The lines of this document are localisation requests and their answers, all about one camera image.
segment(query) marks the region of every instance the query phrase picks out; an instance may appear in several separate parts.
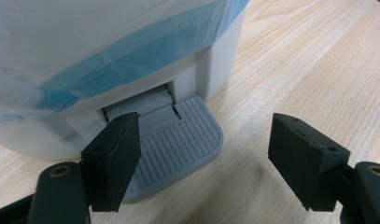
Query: blue stripe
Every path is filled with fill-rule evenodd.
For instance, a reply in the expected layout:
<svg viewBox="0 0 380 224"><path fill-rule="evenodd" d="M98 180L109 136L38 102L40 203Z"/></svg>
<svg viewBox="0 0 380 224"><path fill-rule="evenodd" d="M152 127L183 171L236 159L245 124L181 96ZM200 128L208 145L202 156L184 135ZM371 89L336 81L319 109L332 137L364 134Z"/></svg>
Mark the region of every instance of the blue stripe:
<svg viewBox="0 0 380 224"><path fill-rule="evenodd" d="M39 89L37 109L62 111L213 44L248 0L218 0L151 24L63 70Z"/></svg>

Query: black mechanical arm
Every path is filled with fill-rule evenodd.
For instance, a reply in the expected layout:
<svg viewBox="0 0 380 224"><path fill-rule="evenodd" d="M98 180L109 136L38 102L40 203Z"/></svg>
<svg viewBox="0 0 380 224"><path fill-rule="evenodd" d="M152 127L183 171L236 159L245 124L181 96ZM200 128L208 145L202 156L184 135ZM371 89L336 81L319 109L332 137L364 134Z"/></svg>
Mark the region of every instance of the black mechanical arm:
<svg viewBox="0 0 380 224"><path fill-rule="evenodd" d="M118 212L141 157L137 113L113 119L81 152L82 161L44 170L34 195L0 209L0 223L91 223Z"/></svg>
<svg viewBox="0 0 380 224"><path fill-rule="evenodd" d="M343 206L341 222L380 224L380 164L347 165L350 152L300 119L274 114L269 159L306 210Z"/></svg>

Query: wood grain surface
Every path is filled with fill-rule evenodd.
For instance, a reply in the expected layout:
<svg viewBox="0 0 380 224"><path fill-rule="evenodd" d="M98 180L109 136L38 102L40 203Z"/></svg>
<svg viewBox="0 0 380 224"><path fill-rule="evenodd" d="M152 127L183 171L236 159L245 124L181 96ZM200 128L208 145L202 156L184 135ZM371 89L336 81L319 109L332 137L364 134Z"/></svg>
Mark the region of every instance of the wood grain surface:
<svg viewBox="0 0 380 224"><path fill-rule="evenodd" d="M308 122L380 162L380 4L372 0L251 0L232 75L207 102L225 143L173 186L93 223L339 223L305 211L267 157L274 112ZM0 147L0 207L31 194L42 161Z"/></svg>

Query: white plastic housing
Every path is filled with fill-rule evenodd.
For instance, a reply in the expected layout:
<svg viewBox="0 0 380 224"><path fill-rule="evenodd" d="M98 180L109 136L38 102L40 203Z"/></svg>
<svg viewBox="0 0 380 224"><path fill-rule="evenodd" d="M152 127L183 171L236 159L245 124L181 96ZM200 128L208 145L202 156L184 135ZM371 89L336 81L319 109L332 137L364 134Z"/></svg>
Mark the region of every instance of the white plastic housing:
<svg viewBox="0 0 380 224"><path fill-rule="evenodd" d="M106 126L102 107L166 83L176 102L194 95L206 100L229 77L244 14L243 10L212 46L147 77L83 99L48 119L0 123L0 145L40 159L75 158Z"/></svg>

